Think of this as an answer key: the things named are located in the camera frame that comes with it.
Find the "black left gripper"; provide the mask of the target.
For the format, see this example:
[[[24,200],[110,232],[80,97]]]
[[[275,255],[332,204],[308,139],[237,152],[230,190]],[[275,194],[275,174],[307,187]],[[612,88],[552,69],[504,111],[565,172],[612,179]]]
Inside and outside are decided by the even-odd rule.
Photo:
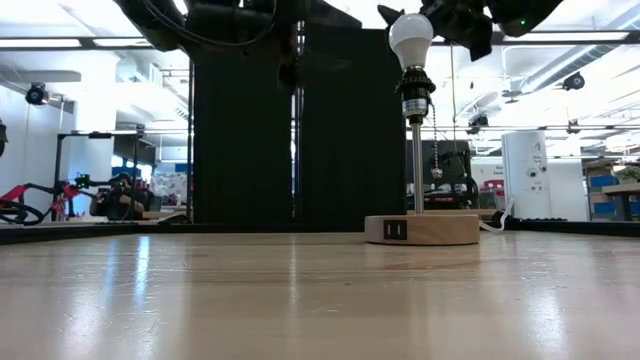
[[[272,35],[279,63],[295,63],[297,26],[300,22],[329,27],[360,29],[362,22],[325,0],[274,0],[275,24]]]

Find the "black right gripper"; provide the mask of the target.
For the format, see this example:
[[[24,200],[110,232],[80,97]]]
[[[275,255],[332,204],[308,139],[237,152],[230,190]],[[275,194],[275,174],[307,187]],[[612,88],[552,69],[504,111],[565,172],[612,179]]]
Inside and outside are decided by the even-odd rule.
[[[434,25],[434,32],[447,43],[457,44],[469,51],[472,61],[479,60],[492,52],[492,18],[485,14],[484,0],[422,0],[419,13]],[[377,11],[387,26],[405,14],[379,4]]]

